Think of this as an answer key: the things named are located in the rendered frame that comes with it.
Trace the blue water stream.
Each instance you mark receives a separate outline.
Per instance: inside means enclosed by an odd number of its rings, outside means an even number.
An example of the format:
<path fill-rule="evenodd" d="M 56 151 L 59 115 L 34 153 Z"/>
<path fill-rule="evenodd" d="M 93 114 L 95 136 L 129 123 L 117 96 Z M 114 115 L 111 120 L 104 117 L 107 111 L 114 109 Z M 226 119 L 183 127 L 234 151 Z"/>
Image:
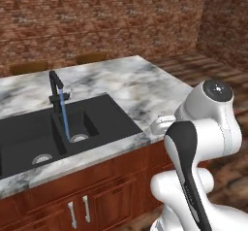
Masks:
<path fill-rule="evenodd" d="M 60 96 L 60 103 L 61 103 L 61 108 L 62 108 L 62 115 L 63 115 L 63 120 L 64 120 L 64 127 L 65 127 L 65 132 L 68 141 L 70 142 L 70 130 L 69 130 L 69 124 L 68 124 L 68 119 L 67 119 L 67 113 L 66 113 L 66 108 L 65 108 L 65 101 L 64 101 L 64 94 L 63 94 L 63 89 L 59 88 L 59 96 Z"/>

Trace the black sink tap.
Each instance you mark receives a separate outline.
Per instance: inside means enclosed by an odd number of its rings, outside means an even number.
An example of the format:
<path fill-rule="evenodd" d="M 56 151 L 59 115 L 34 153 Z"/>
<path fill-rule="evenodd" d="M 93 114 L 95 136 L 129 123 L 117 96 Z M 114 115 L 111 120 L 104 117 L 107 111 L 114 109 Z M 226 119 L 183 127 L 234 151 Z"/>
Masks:
<path fill-rule="evenodd" d="M 49 82 L 52 92 L 52 94 L 48 97 L 49 102 L 53 105 L 54 111 L 57 114 L 61 114 L 62 109 L 61 109 L 60 94 L 58 93 L 58 89 L 63 89 L 64 84 L 53 70 L 49 72 Z"/>

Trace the brown wooden cupboard door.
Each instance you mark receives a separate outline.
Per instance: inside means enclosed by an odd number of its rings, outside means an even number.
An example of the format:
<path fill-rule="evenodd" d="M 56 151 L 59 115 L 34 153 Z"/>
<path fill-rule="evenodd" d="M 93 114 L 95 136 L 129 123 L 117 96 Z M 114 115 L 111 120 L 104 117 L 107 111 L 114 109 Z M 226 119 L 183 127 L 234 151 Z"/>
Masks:
<path fill-rule="evenodd" d="M 0 231 L 79 231 L 78 221 L 77 229 L 72 227 L 69 202 L 72 201 L 53 204 L 43 210 L 28 214 L 19 221 L 0 227 Z"/>
<path fill-rule="evenodd" d="M 80 231 L 113 231 L 143 214 L 145 185 L 143 175 L 130 174 L 83 189 L 78 196 Z M 89 223 L 85 220 L 84 195 L 88 196 Z"/>

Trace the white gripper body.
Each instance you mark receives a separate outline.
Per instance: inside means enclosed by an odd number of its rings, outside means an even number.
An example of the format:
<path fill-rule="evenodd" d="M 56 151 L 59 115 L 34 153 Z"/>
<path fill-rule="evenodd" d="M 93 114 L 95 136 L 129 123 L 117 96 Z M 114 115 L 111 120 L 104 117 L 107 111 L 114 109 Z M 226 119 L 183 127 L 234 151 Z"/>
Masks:
<path fill-rule="evenodd" d="M 168 128 L 176 121 L 174 115 L 159 115 L 151 124 L 150 129 L 153 135 L 163 135 Z"/>

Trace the black double sink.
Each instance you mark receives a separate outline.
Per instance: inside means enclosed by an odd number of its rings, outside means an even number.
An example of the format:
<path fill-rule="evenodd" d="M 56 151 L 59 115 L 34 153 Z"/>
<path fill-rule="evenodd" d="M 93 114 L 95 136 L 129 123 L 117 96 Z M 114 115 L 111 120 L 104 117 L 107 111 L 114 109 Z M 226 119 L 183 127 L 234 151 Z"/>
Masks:
<path fill-rule="evenodd" d="M 107 94 L 66 105 L 69 133 L 54 109 L 0 119 L 0 179 L 141 132 Z"/>

